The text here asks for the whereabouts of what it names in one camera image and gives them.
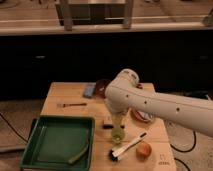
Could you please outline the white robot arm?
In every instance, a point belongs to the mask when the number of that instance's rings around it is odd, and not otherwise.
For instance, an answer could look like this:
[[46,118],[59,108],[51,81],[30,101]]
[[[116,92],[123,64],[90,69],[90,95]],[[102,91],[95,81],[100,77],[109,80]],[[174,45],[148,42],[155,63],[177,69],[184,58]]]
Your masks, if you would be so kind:
[[138,83],[135,71],[123,69],[108,84],[105,103],[111,114],[132,108],[213,137],[213,101],[150,92],[139,89]]

